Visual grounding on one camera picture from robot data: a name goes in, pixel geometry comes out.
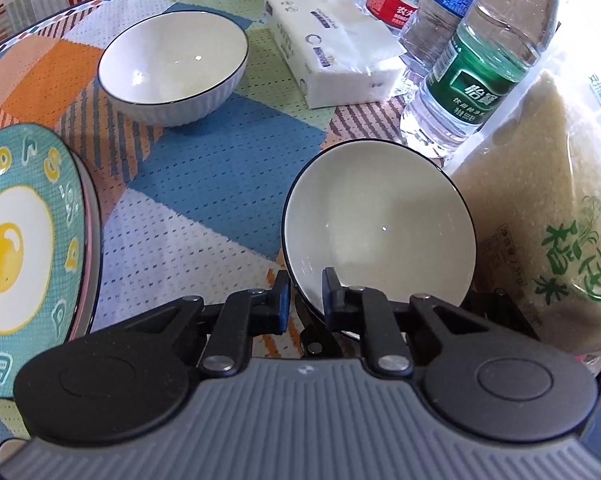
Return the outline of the blue fried egg plate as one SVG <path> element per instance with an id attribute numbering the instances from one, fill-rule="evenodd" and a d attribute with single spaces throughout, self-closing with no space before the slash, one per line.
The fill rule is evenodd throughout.
<path id="1" fill-rule="evenodd" d="M 86 213 L 74 156 L 52 130 L 0 130 L 0 398 L 68 339 L 84 272 Z"/>

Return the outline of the small white dish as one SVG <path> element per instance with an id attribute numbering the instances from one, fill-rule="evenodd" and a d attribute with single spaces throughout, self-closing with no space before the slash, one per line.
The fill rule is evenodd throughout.
<path id="1" fill-rule="evenodd" d="M 27 439 L 9 438 L 0 443 L 0 466 L 17 453 L 24 445 L 28 443 Z"/>

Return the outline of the colourful patchwork tablecloth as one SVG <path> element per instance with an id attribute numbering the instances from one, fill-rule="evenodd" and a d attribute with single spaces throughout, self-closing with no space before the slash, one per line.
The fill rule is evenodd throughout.
<path id="1" fill-rule="evenodd" d="M 93 328 L 187 294 L 265 287 L 282 264 L 286 193 L 323 148 L 395 139 L 403 99 L 310 110 L 262 21 L 264 0 L 98 0 L 0 47 L 0 128 L 36 122 L 81 157 L 98 192 L 102 274 Z M 114 112 L 96 79 L 107 44 L 143 18 L 215 11 L 250 40 L 232 96 L 163 129 Z"/>

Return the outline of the white ribbed bowl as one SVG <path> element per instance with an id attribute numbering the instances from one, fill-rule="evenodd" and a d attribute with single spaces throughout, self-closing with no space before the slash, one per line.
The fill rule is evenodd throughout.
<path id="1" fill-rule="evenodd" d="M 116 112 L 164 128 L 197 122 L 240 83 L 250 42 L 238 23 L 206 11 L 145 18 L 104 50 L 96 77 Z"/>
<path id="2" fill-rule="evenodd" d="M 315 156 L 286 197 L 282 242 L 287 270 L 317 312 L 326 268 L 393 301 L 428 294 L 455 306 L 476 269 L 475 226 L 457 187 L 389 141 L 347 141 Z"/>

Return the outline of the green label water bottle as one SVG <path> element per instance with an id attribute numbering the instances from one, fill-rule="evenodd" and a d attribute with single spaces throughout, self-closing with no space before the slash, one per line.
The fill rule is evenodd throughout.
<path id="1" fill-rule="evenodd" d="M 538 63 L 556 30 L 558 0 L 474 0 L 404 107 L 402 140 L 447 158 Z"/>

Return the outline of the white tissue pack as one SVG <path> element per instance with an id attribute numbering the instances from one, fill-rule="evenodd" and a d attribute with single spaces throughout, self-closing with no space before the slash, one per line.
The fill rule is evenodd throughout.
<path id="1" fill-rule="evenodd" d="M 265 19 L 311 110 L 393 95 L 404 48 L 351 0 L 265 0 Z"/>

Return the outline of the pink rabbit carrot plate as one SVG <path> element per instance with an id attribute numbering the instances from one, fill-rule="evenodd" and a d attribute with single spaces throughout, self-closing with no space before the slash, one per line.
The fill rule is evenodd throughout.
<path id="1" fill-rule="evenodd" d="M 82 196 L 84 196 L 84 270 L 80 295 L 76 303 L 73 322 L 66 340 L 71 341 L 90 332 L 96 306 L 98 305 L 102 276 L 102 222 L 101 207 L 94 181 L 81 158 L 72 152 L 80 176 Z"/>

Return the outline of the blue label water bottle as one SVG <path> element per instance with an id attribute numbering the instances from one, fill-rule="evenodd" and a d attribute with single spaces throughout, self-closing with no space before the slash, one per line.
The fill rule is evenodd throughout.
<path id="1" fill-rule="evenodd" d="M 399 35 L 409 77 L 422 80 L 442 54 L 474 0 L 419 0 Z"/>

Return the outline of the clear rice bag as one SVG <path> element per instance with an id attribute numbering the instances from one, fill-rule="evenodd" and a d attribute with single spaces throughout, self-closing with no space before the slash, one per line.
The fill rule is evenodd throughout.
<path id="1" fill-rule="evenodd" d="M 457 152 L 475 286 L 501 289 L 539 338 L 601 351 L 601 0 L 567 0 L 540 62 Z"/>

